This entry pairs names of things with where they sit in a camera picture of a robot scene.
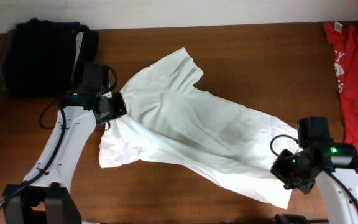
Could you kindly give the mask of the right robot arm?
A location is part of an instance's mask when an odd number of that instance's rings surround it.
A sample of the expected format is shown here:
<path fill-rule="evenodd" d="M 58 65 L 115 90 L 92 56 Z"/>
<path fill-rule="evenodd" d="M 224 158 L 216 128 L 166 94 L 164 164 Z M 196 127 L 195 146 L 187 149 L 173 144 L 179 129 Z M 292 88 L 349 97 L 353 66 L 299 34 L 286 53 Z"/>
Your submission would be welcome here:
<path fill-rule="evenodd" d="M 305 194 L 316 186 L 323 198 L 329 223 L 358 223 L 358 156 L 350 144 L 312 144 L 276 158 L 270 172 L 285 189 Z"/>

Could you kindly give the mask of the white t-shirt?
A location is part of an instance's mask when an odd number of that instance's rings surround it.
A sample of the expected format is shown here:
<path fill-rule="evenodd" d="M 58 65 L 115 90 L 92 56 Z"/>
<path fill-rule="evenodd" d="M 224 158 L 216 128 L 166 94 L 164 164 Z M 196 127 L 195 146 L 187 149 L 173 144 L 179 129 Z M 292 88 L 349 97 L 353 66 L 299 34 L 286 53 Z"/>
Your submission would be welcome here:
<path fill-rule="evenodd" d="M 297 149 L 296 129 L 197 89 L 202 76 L 185 49 L 137 72 L 121 89 L 127 114 L 101 137 L 100 166 L 183 165 L 222 188 L 287 208 L 291 191 L 270 168 L 276 153 Z"/>

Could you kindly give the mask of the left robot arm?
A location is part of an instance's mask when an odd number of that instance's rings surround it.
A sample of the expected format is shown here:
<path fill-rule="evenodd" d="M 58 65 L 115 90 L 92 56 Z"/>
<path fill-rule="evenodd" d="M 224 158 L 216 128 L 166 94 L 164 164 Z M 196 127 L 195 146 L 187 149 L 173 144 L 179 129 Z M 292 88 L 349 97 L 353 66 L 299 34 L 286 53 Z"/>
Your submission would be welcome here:
<path fill-rule="evenodd" d="M 6 223 L 83 223 L 71 194 L 81 152 L 96 127 L 127 113 L 121 93 L 68 91 L 40 157 L 21 184 L 8 184 L 0 213 Z"/>

